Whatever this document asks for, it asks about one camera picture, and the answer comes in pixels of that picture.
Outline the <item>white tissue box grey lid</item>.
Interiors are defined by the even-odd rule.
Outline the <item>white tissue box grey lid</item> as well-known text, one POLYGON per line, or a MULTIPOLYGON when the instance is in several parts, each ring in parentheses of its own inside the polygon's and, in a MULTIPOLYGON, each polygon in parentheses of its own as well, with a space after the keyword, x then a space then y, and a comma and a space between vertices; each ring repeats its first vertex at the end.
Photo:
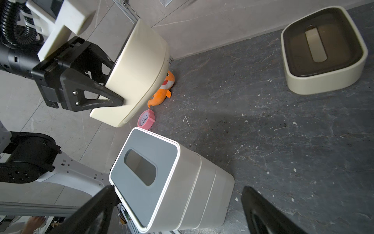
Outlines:
POLYGON ((140 233, 179 229, 201 169, 195 152, 135 127, 109 176, 140 233))

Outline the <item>white tissue box grey top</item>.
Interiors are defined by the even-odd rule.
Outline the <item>white tissue box grey top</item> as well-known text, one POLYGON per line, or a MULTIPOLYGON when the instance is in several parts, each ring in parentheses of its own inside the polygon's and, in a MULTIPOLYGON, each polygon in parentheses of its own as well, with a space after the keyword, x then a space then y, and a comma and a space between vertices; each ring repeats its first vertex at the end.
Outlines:
POLYGON ((210 195, 217 175, 217 166, 206 158, 199 156, 201 167, 191 191, 187 207, 177 230, 188 230, 208 227, 214 212, 210 210, 210 195))

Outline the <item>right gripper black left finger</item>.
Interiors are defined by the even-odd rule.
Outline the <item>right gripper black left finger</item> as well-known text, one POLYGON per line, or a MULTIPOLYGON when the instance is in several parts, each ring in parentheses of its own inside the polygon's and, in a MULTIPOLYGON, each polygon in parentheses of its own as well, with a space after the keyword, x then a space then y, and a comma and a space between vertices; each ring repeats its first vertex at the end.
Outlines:
POLYGON ((78 209, 62 224, 54 228, 52 234, 106 234, 112 213, 120 200, 113 185, 104 187, 91 200, 78 209))

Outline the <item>cream tissue box dark lid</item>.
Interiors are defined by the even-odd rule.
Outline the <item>cream tissue box dark lid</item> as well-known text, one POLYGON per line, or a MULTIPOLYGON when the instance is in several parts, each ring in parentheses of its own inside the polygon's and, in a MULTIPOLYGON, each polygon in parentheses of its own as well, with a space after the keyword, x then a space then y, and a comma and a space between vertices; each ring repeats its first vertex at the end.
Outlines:
POLYGON ((129 34, 105 86, 124 99, 121 106, 95 108, 90 117, 112 127, 128 123, 164 82, 169 46, 139 19, 129 34))

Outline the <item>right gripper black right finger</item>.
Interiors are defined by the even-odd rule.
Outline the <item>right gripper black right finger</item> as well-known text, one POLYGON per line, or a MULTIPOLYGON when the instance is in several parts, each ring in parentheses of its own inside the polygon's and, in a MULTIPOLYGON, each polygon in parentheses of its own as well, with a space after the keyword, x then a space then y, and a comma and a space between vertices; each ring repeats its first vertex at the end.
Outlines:
POLYGON ((248 229, 252 234, 306 233, 253 187, 243 188, 241 202, 248 229))

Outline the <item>white tissue box wooden lid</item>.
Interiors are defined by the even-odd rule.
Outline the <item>white tissue box wooden lid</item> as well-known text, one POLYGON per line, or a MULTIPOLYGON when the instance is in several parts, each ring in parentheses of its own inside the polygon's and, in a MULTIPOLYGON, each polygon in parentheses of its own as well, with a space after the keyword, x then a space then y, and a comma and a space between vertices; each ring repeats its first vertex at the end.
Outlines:
POLYGON ((216 228, 224 224, 235 185, 234 177, 220 169, 209 194, 209 198, 198 229, 216 228))

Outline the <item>cream tissue box brown lid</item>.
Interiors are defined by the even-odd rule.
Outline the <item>cream tissue box brown lid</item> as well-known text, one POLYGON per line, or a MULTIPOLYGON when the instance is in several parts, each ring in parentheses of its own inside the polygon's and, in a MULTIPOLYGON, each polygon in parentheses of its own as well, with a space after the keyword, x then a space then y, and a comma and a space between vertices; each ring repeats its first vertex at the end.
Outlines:
POLYGON ((319 94, 359 80, 368 49, 356 24, 341 6, 320 9, 281 33, 288 88, 299 95, 319 94))

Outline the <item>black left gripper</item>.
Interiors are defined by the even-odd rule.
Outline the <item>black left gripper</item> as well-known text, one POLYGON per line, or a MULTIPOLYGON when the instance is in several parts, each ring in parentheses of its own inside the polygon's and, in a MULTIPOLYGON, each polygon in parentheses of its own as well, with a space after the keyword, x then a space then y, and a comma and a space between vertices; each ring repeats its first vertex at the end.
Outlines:
POLYGON ((32 69, 47 106, 80 112, 102 107, 123 106, 124 98, 101 83, 114 61, 96 44, 73 37, 32 69))

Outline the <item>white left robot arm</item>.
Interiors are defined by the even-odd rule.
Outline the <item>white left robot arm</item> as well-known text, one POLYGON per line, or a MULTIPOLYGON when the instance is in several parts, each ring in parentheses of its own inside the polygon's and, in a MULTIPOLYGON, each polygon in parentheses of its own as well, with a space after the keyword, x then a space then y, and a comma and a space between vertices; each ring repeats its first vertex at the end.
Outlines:
MULTIPOLYGON (((80 112, 117 107, 103 66, 114 62, 80 37, 95 12, 76 1, 1 1, 1 70, 36 82, 47 106, 80 112)), ((72 159, 45 134, 1 127, 1 182, 60 184, 95 196, 109 175, 72 159)))

